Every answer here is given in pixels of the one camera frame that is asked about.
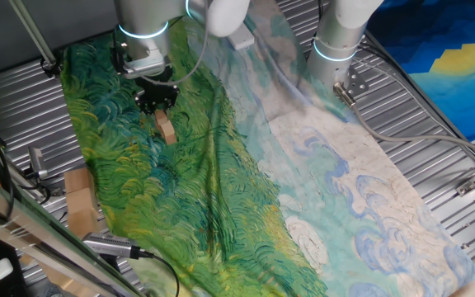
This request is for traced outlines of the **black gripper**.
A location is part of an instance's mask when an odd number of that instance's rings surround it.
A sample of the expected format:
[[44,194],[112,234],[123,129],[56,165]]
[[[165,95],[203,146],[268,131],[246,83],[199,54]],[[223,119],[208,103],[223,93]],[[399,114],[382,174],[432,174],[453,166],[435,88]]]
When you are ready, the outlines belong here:
[[136,78],[134,81],[142,88],[134,94],[134,101],[144,114],[152,115],[157,108],[169,110],[176,105],[180,93],[177,86],[160,86],[148,81],[146,77]]

